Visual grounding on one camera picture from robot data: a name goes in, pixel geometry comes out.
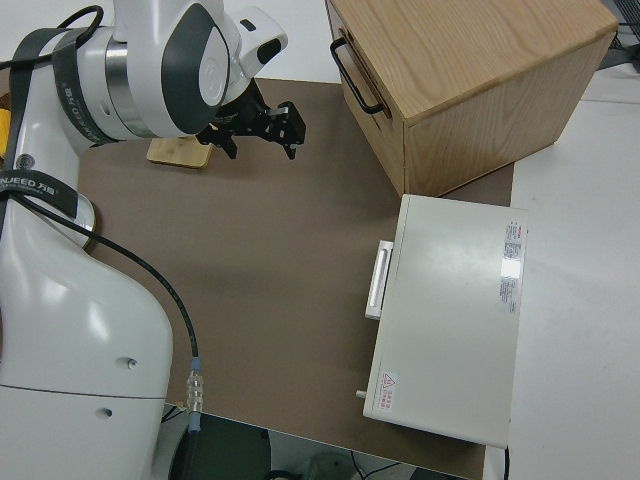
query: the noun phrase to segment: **wooden box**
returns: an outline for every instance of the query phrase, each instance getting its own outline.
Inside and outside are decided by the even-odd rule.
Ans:
[[[617,28],[600,0],[327,0],[327,10],[358,124],[398,193],[429,196],[555,142]]]

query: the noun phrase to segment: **brown cardboard surface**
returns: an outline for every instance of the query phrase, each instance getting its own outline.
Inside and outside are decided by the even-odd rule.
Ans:
[[[296,160],[255,138],[237,139],[237,160],[214,151],[203,170],[147,162],[148,141],[91,149],[80,191],[96,206],[99,231],[182,295],[208,413],[481,478],[483,446],[362,416],[355,390],[366,388],[377,329],[364,309],[378,240],[393,240],[400,199],[339,85],[260,86],[270,104],[294,101],[307,123]],[[449,196],[508,204],[510,173]],[[160,299],[174,330],[168,401],[184,401],[190,351],[177,309],[128,260],[102,246],[92,254]]]

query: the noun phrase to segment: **black metal handle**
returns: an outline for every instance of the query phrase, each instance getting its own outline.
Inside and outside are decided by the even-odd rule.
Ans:
[[[338,70],[340,70],[340,73],[344,77],[345,82],[347,82],[347,85],[349,85],[349,88],[353,92],[354,97],[356,97],[358,105],[360,105],[360,108],[362,108],[362,110],[364,110],[366,113],[371,115],[373,115],[374,113],[381,112],[382,110],[384,110],[384,105],[382,103],[378,103],[377,105],[367,105],[367,102],[365,102],[364,98],[362,98],[362,94],[360,93],[360,90],[358,90],[358,87],[356,87],[356,84],[353,83],[353,80],[349,76],[349,72],[347,72],[347,69],[345,68],[344,64],[342,63],[340,58],[338,58],[338,54],[336,53],[336,50],[338,50],[338,48],[346,44],[347,44],[347,40],[344,37],[340,37],[331,43],[331,56],[333,57],[333,60],[336,62],[336,65],[338,65]]]

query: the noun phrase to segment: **warning label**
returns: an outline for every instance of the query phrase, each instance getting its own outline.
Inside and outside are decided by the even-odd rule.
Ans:
[[[502,269],[500,272],[500,309],[515,314],[520,296],[522,269],[522,225],[512,221],[505,227]]]
[[[376,408],[378,410],[391,411],[397,384],[398,375],[391,372],[380,372],[377,391],[378,398],[376,400]]]

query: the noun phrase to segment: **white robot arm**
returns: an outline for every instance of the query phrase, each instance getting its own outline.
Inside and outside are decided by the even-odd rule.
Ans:
[[[293,104],[270,109],[252,80],[287,44],[262,11],[228,14],[222,0],[115,0],[115,14],[113,27],[33,32],[3,64],[12,68],[0,176],[7,480],[151,478],[172,349],[149,292],[7,191],[76,221],[79,159],[92,145],[197,134],[233,157],[233,135],[256,135],[293,158],[304,141]]]

